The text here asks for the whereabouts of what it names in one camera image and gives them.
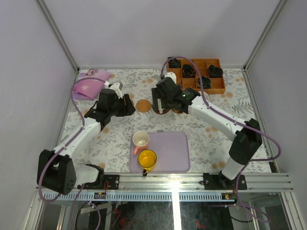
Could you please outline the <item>dark wooden coaster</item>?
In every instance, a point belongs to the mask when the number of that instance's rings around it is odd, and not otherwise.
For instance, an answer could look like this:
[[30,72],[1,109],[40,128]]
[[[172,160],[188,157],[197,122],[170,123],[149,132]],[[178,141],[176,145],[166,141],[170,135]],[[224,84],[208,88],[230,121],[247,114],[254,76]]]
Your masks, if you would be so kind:
[[159,115],[164,115],[169,112],[169,109],[164,109],[161,112],[159,110],[154,110],[154,112]]

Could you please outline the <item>light wooden coaster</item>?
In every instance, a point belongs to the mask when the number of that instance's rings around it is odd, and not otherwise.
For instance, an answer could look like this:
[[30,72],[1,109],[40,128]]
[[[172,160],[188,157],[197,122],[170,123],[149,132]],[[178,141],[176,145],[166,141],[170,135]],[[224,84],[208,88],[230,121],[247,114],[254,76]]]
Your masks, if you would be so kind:
[[148,100],[141,99],[136,103],[136,109],[141,113],[146,113],[151,109],[151,103]]
[[176,110],[176,109],[172,109],[172,111],[173,111],[174,113],[176,113],[176,114],[181,114],[181,113],[183,113],[182,111],[179,111],[179,110]]

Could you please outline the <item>light blue cup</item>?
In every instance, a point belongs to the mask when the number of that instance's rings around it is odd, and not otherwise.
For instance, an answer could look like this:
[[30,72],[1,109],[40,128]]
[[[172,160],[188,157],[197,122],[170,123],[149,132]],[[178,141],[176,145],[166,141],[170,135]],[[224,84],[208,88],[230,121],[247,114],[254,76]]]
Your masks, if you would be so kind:
[[209,95],[206,92],[201,92],[200,91],[201,96],[204,96],[204,98],[209,101]]

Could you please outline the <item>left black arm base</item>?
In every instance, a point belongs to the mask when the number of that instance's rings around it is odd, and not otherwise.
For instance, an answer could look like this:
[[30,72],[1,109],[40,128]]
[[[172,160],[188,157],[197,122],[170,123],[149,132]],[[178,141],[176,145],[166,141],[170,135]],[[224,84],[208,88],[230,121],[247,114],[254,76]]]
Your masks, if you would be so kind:
[[77,167],[75,186],[81,189],[118,190],[119,175],[107,174],[104,169],[92,164]]

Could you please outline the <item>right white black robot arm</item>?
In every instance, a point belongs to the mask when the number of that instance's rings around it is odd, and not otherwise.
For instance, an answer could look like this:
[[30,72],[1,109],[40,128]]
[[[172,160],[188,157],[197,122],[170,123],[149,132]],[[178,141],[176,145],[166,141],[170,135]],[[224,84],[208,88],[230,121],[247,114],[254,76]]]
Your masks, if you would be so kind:
[[174,109],[192,115],[214,126],[232,141],[229,159],[218,181],[224,189],[235,185],[237,175],[262,145],[259,122],[230,115],[207,101],[203,93],[192,88],[183,90],[170,77],[161,79],[151,92],[154,110]]

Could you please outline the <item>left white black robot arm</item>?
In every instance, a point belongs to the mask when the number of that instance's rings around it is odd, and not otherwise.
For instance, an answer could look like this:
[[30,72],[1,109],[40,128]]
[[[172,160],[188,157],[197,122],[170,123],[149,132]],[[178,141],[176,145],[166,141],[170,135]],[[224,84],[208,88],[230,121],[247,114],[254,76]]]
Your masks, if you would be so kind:
[[98,135],[113,116],[132,115],[134,108],[130,96],[119,97],[113,89],[103,89],[98,100],[82,116],[82,124],[65,143],[53,150],[43,150],[39,155],[37,184],[62,195],[67,195],[77,185],[100,189],[105,185],[104,169],[93,165],[76,165],[78,155],[88,142]]

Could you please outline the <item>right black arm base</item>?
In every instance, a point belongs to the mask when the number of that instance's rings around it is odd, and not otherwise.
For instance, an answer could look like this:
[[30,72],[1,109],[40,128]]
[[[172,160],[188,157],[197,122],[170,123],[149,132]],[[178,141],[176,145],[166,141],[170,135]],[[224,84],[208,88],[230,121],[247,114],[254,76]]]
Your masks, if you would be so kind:
[[199,184],[205,190],[247,190],[247,182],[244,175],[229,180],[221,172],[203,173],[202,180],[199,181]]

